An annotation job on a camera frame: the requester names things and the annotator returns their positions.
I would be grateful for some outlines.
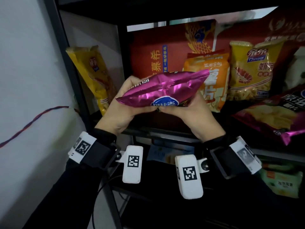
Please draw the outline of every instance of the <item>orange snack bag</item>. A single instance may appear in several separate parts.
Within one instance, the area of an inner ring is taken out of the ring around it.
[[[213,112],[220,112],[227,98],[230,65],[229,54],[198,56],[185,61],[183,71],[197,72],[209,69],[208,78],[199,88],[209,108]]]

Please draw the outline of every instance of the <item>right hand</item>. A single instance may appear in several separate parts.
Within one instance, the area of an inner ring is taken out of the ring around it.
[[[159,107],[160,111],[177,116],[202,142],[223,136],[226,132],[212,115],[209,106],[198,91],[188,107]]]

